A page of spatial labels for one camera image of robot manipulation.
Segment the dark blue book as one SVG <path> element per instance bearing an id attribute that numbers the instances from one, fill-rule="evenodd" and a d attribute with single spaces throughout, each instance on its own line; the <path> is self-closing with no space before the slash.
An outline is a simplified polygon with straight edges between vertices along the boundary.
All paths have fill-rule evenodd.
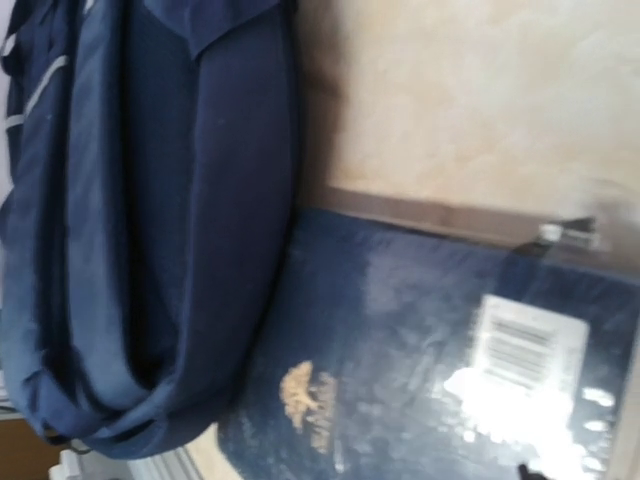
<path id="1" fill-rule="evenodd" d="M 639 279 L 302 212 L 220 449 L 244 479 L 603 479 Z"/>

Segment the navy blue student backpack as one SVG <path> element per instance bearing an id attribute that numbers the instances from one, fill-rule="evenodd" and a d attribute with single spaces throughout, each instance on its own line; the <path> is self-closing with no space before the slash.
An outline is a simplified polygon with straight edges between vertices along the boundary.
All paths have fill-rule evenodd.
<path id="1" fill-rule="evenodd" d="M 301 160 L 292 1 L 18 1 L 1 363 L 51 444 L 156 455 L 228 408 Z"/>

